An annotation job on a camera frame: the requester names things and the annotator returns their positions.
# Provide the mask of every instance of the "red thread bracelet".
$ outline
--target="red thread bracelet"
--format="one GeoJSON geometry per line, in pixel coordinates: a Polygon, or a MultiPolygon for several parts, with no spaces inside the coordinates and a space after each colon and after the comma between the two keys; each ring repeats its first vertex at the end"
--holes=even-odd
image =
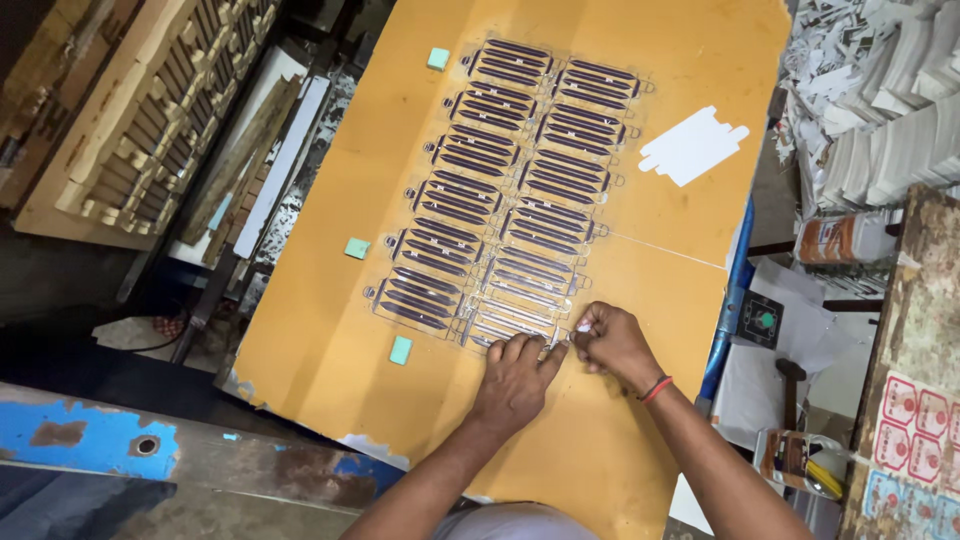
{"type": "Polygon", "coordinates": [[[660,378],[660,380],[657,381],[657,384],[655,384],[654,387],[651,388],[649,392],[647,392],[647,395],[643,396],[643,399],[640,400],[640,402],[645,405],[650,403],[651,400],[657,397],[657,394],[660,393],[660,391],[664,388],[664,386],[666,386],[670,382],[673,382],[673,378],[667,377],[666,375],[664,375],[662,378],[660,378]]]}

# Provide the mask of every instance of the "white string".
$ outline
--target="white string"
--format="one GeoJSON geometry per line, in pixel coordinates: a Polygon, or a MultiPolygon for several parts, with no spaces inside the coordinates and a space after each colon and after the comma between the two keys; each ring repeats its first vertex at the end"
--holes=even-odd
{"type": "Polygon", "coordinates": [[[621,237],[621,238],[626,238],[626,239],[628,239],[628,240],[631,240],[631,241],[633,241],[633,242],[636,242],[637,244],[643,244],[644,246],[649,246],[649,247],[654,248],[654,249],[658,249],[658,250],[661,250],[661,251],[665,251],[666,253],[670,253],[670,254],[673,254],[673,255],[677,255],[677,256],[680,256],[680,257],[683,257],[683,258],[689,258],[690,260],[695,260],[695,261],[697,261],[697,262],[702,262],[703,264],[706,264],[707,266],[712,266],[712,267],[714,267],[714,268],[719,268],[719,269],[721,269],[721,270],[727,270],[727,268],[725,268],[725,267],[723,267],[723,266],[720,266],[719,264],[713,264],[712,262],[706,262],[705,260],[699,260],[698,258],[693,258],[693,257],[691,257],[691,256],[689,256],[689,255],[684,255],[684,254],[682,254],[682,253],[677,253],[677,252],[675,252],[675,251],[670,251],[670,250],[668,250],[668,249],[666,249],[666,248],[661,248],[660,246],[655,246],[655,245],[653,245],[653,244],[648,244],[648,243],[646,243],[646,242],[641,242],[640,240],[637,240],[636,238],[630,238],[629,236],[624,236],[623,234],[617,234],[617,233],[614,233],[613,231],[607,231],[607,234],[612,234],[612,235],[614,235],[614,236],[619,236],[619,237],[621,237]]]}

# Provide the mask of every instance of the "red printed sticker sheet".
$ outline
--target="red printed sticker sheet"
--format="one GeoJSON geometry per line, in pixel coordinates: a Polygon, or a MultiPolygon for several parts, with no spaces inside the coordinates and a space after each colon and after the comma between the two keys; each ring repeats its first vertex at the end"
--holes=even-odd
{"type": "Polygon", "coordinates": [[[876,418],[874,462],[960,500],[960,398],[891,371],[876,418]]]}

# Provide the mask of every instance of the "yellow board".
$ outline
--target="yellow board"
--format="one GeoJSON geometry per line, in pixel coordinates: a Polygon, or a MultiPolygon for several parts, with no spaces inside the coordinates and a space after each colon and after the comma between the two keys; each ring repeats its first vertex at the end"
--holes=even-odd
{"type": "MultiPolygon", "coordinates": [[[[234,365],[239,392],[328,437],[387,445],[391,456],[411,465],[463,418],[484,370],[475,344],[462,346],[457,331],[401,324],[402,317],[374,308],[382,306],[376,294],[383,280],[395,276],[385,244],[414,217],[404,192],[422,194],[431,174],[433,154],[424,148],[437,150],[425,143],[452,133],[447,115],[454,109],[443,101],[470,97],[459,94],[473,80],[461,58],[474,58],[495,38],[549,51],[555,70],[583,59],[622,68],[652,90],[618,116],[631,130],[604,160],[622,181],[612,181],[609,198],[592,211],[598,237],[575,257],[588,280],[553,313],[551,337],[571,330],[592,300],[623,306],[692,398],[788,31],[780,0],[398,2],[253,317],[234,365]],[[451,52],[442,73],[426,67],[433,47],[451,52]],[[637,170],[643,144],[709,106],[720,123],[749,128],[739,152],[684,187],[637,170]],[[343,254],[351,237],[372,243],[364,260],[343,254]],[[414,341],[405,366],[388,361],[397,335],[414,341]]],[[[538,91],[551,91],[545,79],[538,91]]],[[[603,79],[597,82],[610,82],[603,79]]],[[[519,122],[523,136],[540,119],[519,122]]],[[[521,161],[530,148],[521,148],[521,161]]],[[[522,195],[516,190],[522,173],[511,171],[494,193],[507,206],[522,195]]],[[[418,211],[429,209],[417,204],[418,211]]],[[[484,238],[488,254],[511,245],[509,236],[484,238]]],[[[465,297],[466,305],[477,301],[476,294],[465,297]]],[[[636,397],[624,396],[613,378],[586,374],[571,353],[546,410],[468,493],[554,505],[602,538],[659,538],[676,476],[636,397]]]]}

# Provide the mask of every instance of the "hand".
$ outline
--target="hand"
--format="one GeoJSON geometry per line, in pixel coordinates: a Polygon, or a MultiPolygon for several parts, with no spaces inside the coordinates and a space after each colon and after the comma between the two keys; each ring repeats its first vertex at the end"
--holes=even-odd
{"type": "Polygon", "coordinates": [[[641,395],[663,377],[663,370],[632,313],[594,302],[577,322],[578,329],[585,326],[589,326],[589,331],[574,332],[573,343],[577,357],[589,362],[591,373],[609,369],[641,395]]]}
{"type": "Polygon", "coordinates": [[[487,372],[464,424],[479,425],[503,444],[536,418],[569,348],[565,342],[558,343],[538,365],[544,345],[542,337],[525,333],[506,343],[494,342],[487,350],[487,372]]]}

